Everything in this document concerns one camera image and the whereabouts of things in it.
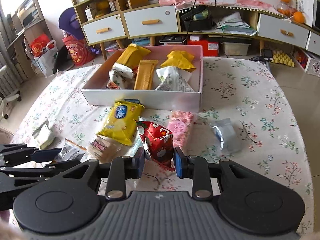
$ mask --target floral tablecloth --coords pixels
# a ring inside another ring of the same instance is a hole
[[[80,90],[98,67],[59,73],[33,104],[12,142],[36,147],[32,131],[48,119],[57,136],[53,147],[63,147],[64,138],[86,147],[110,111],[110,107],[89,105]],[[298,232],[312,232],[313,188],[307,155],[295,117],[274,77],[260,63],[211,57],[204,58],[203,86],[203,111],[197,114],[187,154],[213,163],[227,157],[295,190],[306,204]],[[142,116],[166,124],[170,114],[146,109]],[[210,129],[212,121],[228,117],[242,142],[242,150],[233,155],[218,150],[219,142]],[[141,179],[127,182],[129,190],[190,191],[191,185],[190,179],[178,179],[175,172],[151,162],[146,162]]]

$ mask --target yellow egg tray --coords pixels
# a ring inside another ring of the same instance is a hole
[[[290,56],[284,53],[282,50],[273,50],[273,60],[272,63],[284,64],[289,67],[294,67],[294,62],[290,58]]]

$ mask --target drawer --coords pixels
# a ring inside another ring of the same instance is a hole
[[[320,55],[320,36],[310,32],[309,38],[306,45],[306,50],[313,52],[314,54]]]
[[[83,25],[83,29],[89,44],[125,36],[119,14]]]
[[[129,36],[178,32],[174,6],[147,8],[124,13]]]
[[[258,36],[283,41],[301,48],[307,44],[309,30],[272,16],[260,14]]]

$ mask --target tile floor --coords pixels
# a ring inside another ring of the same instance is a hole
[[[249,59],[253,56],[239,57]],[[84,66],[103,63],[103,58],[96,57]],[[284,65],[271,65],[271,72],[284,91],[300,127],[310,162],[313,176],[315,200],[315,231],[320,230],[320,78],[307,75],[301,68]],[[15,132],[28,110],[51,82],[50,78],[34,78],[21,87],[22,101],[16,103],[8,120],[2,119],[0,126]]]

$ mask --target wooden drawer handle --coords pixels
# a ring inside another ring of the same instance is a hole
[[[141,22],[142,25],[151,25],[151,24],[157,24],[160,20],[157,19],[157,20],[149,20],[149,21],[143,21]]]
[[[107,31],[109,31],[109,27],[103,28],[103,29],[100,29],[100,30],[97,30],[96,33],[97,33],[97,34],[99,34],[99,33],[105,33],[105,32],[107,32]]]
[[[281,33],[283,35],[286,35],[286,36],[289,36],[289,37],[294,37],[294,34],[291,33],[291,32],[288,32],[288,31],[285,31],[285,30],[281,30],[281,29],[280,29],[280,31],[281,31]]]

